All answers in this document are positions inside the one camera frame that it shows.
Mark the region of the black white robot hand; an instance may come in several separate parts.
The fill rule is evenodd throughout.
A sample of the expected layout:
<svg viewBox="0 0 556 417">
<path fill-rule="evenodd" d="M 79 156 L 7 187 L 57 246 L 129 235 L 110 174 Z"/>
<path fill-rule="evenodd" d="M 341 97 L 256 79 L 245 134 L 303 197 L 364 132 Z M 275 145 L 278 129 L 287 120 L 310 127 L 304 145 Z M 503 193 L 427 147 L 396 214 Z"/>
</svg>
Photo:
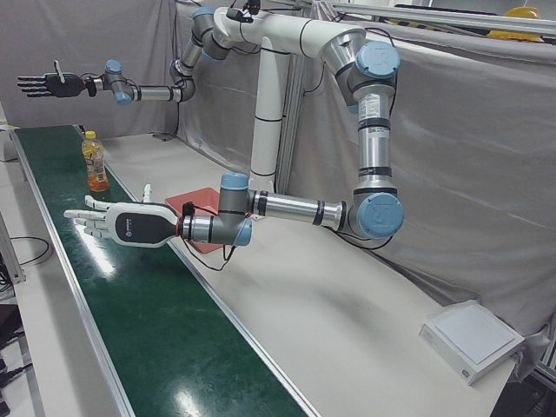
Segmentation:
<svg viewBox="0 0 556 417">
<path fill-rule="evenodd" d="M 85 204 L 93 210 L 68 209 L 63 216 L 84 226 L 87 235 L 123 246 L 160 248 L 180 235 L 180 218 L 170 206 L 152 202 L 150 194 L 146 184 L 140 202 L 102 202 L 86 195 Z"/>
<path fill-rule="evenodd" d="M 80 76 L 63 72 L 58 60 L 53 65 L 54 71 L 43 76 L 19 76 L 17 86 L 27 97 L 74 97 L 87 89 Z"/>
</svg>

